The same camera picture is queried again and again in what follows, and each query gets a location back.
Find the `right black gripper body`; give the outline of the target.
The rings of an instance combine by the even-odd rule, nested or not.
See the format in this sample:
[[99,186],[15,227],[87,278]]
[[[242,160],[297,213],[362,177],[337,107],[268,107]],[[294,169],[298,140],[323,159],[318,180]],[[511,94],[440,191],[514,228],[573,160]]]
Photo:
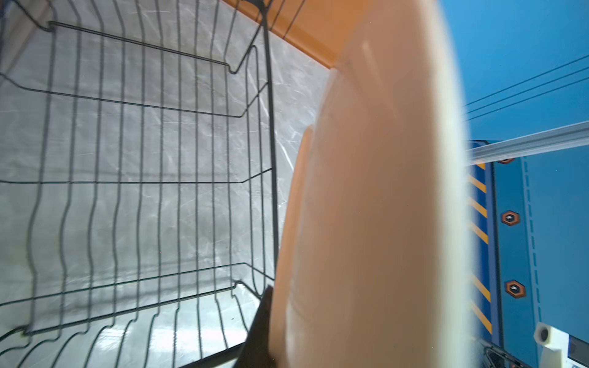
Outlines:
[[475,338],[473,340],[475,351],[475,367],[485,368],[531,368],[518,358],[504,351],[501,347],[486,340]]

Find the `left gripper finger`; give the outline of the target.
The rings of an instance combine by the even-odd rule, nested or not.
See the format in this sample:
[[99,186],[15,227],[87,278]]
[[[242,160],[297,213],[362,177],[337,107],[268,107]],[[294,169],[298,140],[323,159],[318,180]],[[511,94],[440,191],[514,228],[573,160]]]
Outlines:
[[268,349],[273,287],[268,286],[260,301],[248,337],[241,348],[234,368],[272,368],[275,360]]

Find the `black wire dish rack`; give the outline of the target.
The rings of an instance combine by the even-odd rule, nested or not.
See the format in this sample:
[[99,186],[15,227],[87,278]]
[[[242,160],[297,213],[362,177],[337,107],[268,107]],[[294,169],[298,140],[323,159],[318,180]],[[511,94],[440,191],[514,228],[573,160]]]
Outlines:
[[238,366],[278,266],[282,6],[2,2],[2,366]]

